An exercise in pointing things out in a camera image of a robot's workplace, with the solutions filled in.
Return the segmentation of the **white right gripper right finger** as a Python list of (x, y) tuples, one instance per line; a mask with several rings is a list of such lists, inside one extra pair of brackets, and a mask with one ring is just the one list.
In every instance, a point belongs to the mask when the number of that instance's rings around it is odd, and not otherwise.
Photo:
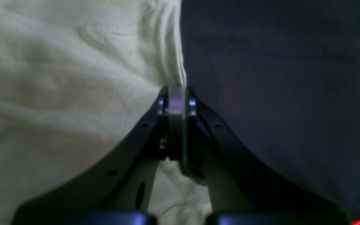
[(213, 208), (206, 225), (347, 225), (332, 203), (258, 159), (187, 87), (184, 165), (204, 175)]

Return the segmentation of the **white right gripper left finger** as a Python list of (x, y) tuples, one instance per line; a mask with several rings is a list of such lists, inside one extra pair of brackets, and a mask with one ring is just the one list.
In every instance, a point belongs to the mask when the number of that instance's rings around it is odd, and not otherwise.
[(22, 205), (13, 225), (157, 225), (147, 212), (161, 160), (183, 156), (184, 88), (163, 87), (152, 106), (104, 158)]

